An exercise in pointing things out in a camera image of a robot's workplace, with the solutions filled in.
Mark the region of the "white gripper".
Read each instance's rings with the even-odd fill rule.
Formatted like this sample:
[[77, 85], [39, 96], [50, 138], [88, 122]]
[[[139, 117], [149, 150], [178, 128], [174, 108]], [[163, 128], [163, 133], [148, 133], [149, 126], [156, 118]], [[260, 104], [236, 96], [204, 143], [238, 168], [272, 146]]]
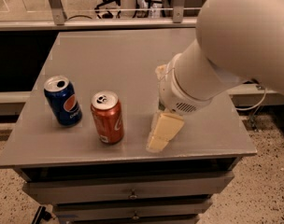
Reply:
[[212, 99], [198, 100], [191, 97], [180, 88], [175, 74], [175, 65], [179, 57], [180, 54], [177, 54], [168, 64], [159, 65], [155, 69], [159, 100], [165, 106], [166, 112], [157, 111], [153, 116], [146, 146], [149, 152], [163, 151], [178, 134], [184, 126], [184, 118], [180, 115], [191, 115], [212, 102]]

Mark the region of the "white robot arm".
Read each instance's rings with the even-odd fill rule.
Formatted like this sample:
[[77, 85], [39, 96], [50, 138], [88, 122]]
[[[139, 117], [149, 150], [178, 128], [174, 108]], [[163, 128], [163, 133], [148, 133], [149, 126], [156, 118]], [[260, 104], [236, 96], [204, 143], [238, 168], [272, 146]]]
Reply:
[[245, 81], [284, 95], [284, 0], [206, 0], [195, 40], [156, 68], [160, 110], [147, 150], [160, 152], [183, 117]]

